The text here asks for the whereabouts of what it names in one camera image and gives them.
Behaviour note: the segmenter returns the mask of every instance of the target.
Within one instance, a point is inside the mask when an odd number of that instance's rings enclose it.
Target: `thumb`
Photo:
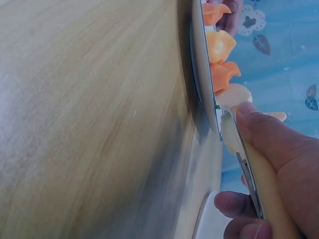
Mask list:
[[[260,113],[250,102],[241,103],[236,113],[238,130],[279,171],[291,160],[305,156],[309,145],[318,145],[280,120]]]

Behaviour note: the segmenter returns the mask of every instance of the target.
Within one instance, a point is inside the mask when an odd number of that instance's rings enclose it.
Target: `leaf print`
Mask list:
[[[258,34],[254,36],[253,43],[257,50],[267,56],[270,56],[270,45],[264,35]]]
[[[316,97],[316,94],[317,94],[317,85],[314,84],[314,85],[311,85],[308,89],[307,89],[307,92],[306,92],[306,96],[307,97]]]
[[[305,100],[305,105],[310,110],[318,111],[318,104],[314,97],[311,97],[311,96],[307,97]]]

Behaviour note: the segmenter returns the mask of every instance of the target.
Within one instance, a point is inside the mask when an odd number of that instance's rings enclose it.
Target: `white food piece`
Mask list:
[[[223,141],[227,149],[236,154],[241,151],[240,139],[237,137],[237,128],[231,117],[230,113],[227,112],[221,117],[221,132],[223,134]]]
[[[216,104],[222,109],[229,111],[231,107],[237,106],[242,102],[253,101],[250,91],[239,84],[229,84],[228,88],[216,97]]]
[[[287,119],[287,115],[284,112],[270,112],[270,113],[263,113],[264,115],[269,115],[279,119],[281,122]]]

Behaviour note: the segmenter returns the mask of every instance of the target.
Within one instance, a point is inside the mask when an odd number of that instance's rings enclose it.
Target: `finger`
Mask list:
[[[243,175],[241,175],[240,181],[241,181],[242,184],[244,184],[244,185],[246,186],[245,179],[244,179],[244,176],[243,176]]]
[[[243,193],[220,192],[215,196],[214,203],[215,207],[229,218],[257,217],[251,197]]]
[[[224,239],[271,239],[270,224],[262,219],[238,217],[230,221]]]
[[[314,139],[287,127],[280,120],[260,113],[251,103],[238,106],[238,129],[245,140],[264,155],[279,171],[293,159],[307,158],[305,154],[319,147]]]
[[[223,2],[223,0],[207,0],[207,2],[215,4],[215,5],[219,5]]]
[[[231,14],[227,15],[227,19],[225,21],[225,31],[227,31],[230,35],[234,36],[237,32],[238,25],[240,22],[240,14],[242,10],[243,0],[224,0],[223,3],[227,5]]]

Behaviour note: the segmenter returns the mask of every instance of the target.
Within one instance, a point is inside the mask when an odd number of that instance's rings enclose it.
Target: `fingernail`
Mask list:
[[[262,224],[248,224],[240,232],[240,239],[257,239]]]
[[[259,112],[259,110],[252,103],[248,101],[241,103],[238,106],[237,111],[241,113],[242,115],[247,115],[252,112]]]

